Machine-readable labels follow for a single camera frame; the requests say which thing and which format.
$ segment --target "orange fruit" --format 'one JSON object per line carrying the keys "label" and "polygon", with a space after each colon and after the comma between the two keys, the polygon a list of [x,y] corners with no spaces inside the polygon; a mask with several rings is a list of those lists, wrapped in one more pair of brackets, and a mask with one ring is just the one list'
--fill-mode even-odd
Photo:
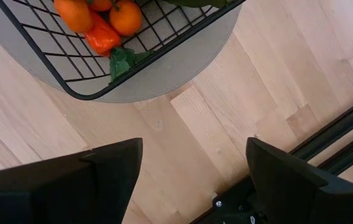
{"label": "orange fruit", "polygon": [[110,0],[87,0],[88,7],[95,11],[107,11],[112,8],[112,2]]}
{"label": "orange fruit", "polygon": [[139,6],[132,2],[122,0],[110,10],[110,25],[120,35],[134,35],[142,25],[142,12]]}
{"label": "orange fruit", "polygon": [[85,0],[55,0],[55,10],[70,30],[77,33],[89,31],[93,26]]}

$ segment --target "wooden floor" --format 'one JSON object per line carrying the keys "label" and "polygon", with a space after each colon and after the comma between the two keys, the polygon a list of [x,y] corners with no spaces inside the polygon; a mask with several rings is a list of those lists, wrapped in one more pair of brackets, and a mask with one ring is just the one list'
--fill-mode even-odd
{"label": "wooden floor", "polygon": [[[0,169],[142,137],[124,222],[188,223],[248,173],[247,137],[289,151],[352,105],[353,0],[247,0],[208,68],[138,103],[75,100],[0,46]],[[341,176],[353,181],[353,167]]]}

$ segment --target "black wire basket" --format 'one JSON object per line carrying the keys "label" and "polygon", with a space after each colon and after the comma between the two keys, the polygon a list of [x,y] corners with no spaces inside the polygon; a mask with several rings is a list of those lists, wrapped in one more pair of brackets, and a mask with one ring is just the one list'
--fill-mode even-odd
{"label": "black wire basket", "polygon": [[[154,50],[154,53],[112,82],[109,59],[93,52],[81,34],[73,33],[65,26],[53,8],[53,0],[0,0],[0,8],[68,94],[80,100],[95,100],[244,1],[235,0],[216,9],[211,6],[181,7],[161,0],[136,0],[144,17],[143,26],[136,35],[123,39],[122,47],[136,52]],[[20,11],[29,11],[34,19],[19,18]],[[41,38],[45,35],[51,43],[42,43]],[[89,80],[103,82],[104,79],[107,80],[105,86],[99,86],[93,93],[78,93],[71,88],[72,83],[84,85]]]}

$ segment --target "metal grid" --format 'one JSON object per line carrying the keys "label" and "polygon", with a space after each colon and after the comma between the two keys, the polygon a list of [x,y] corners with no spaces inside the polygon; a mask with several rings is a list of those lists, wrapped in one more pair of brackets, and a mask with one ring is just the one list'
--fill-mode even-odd
{"label": "metal grid", "polygon": [[[214,7],[180,7],[161,0],[135,0],[143,14],[143,24],[136,35],[124,38],[122,46],[137,53],[155,53],[126,74],[111,80],[109,59],[103,58],[85,41],[83,35],[72,32],[53,7],[53,0],[0,0],[6,13],[29,45],[47,66],[59,84],[70,95],[81,100],[94,100],[111,91],[137,72],[156,61],[172,48],[243,3],[235,0],[222,9]],[[77,93],[71,83],[106,80],[90,95]]]}

